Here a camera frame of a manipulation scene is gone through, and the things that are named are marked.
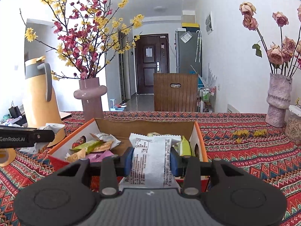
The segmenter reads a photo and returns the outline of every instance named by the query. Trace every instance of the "purple snack wrapper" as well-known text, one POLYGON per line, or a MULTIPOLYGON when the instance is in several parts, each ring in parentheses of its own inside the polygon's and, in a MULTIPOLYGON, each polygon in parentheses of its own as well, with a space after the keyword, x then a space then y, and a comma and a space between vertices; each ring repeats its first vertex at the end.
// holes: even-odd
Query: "purple snack wrapper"
POLYGON ((88 154, 86 155, 86 158, 90 160, 90 162, 100 162, 102 161, 105 157, 111 156, 113 153, 109 150, 106 150, 105 152, 99 152, 97 154, 88 154))

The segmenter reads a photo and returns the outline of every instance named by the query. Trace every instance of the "cardboard box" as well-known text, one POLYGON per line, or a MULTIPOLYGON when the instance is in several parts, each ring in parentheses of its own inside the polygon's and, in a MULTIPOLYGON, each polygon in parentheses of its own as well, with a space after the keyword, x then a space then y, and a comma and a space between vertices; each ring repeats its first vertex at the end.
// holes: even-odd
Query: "cardboard box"
MULTIPOLYGON (((156 132, 160 134, 171 134, 185 136, 190 142, 192 155, 199 154, 200 161, 208 162, 203 137, 197 122, 155 122, 145 120, 116 121, 108 119, 92 119, 63 139, 49 152, 49 159, 55 170, 68 164, 65 156, 72 144, 84 136, 86 141, 92 140, 90 133, 112 134, 121 143, 111 150, 116 155, 122 155, 131 146, 129 136, 131 133, 147 135, 156 132)), ((202 188, 207 186, 207 177, 202 177, 202 188)))

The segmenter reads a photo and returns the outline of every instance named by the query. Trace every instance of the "pink glass vase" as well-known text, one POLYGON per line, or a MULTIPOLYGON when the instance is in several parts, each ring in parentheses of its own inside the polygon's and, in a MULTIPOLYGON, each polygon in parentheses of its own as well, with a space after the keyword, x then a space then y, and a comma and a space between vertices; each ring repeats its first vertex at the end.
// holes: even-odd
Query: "pink glass vase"
POLYGON ((266 98, 269 107, 265 121, 271 126, 279 128, 284 126, 285 113, 290 106, 291 91, 291 78, 270 73, 270 88, 266 98))
POLYGON ((74 92, 74 97, 82 100, 85 122, 103 118, 101 96, 106 93, 107 88, 99 85, 98 77, 79 80, 79 89, 74 92))

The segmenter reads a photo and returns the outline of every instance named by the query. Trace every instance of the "yellow thermos jug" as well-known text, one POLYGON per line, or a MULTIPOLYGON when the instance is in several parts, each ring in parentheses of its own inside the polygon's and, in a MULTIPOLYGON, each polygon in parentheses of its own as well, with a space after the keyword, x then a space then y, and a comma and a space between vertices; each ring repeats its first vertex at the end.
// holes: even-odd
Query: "yellow thermos jug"
MULTIPOLYGON (((25 90, 23 106, 28 127, 42 127, 46 123, 62 123, 55 91, 52 87, 51 69, 45 56, 25 62, 25 90)), ((62 128, 48 147, 65 138, 62 128)))

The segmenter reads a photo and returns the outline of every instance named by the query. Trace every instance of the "refrigerator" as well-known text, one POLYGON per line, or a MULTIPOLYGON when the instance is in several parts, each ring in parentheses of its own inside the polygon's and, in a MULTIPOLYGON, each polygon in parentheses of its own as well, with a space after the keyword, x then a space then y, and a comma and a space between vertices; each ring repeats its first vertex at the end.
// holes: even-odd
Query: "refrigerator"
POLYGON ((191 65, 195 71, 202 76, 202 51, 201 59, 199 62, 199 50, 197 61, 195 62, 195 55, 198 45, 198 33, 191 32, 192 38, 186 43, 181 40, 181 38, 187 32, 176 31, 176 64, 177 64, 177 73, 191 74, 194 72, 191 65))

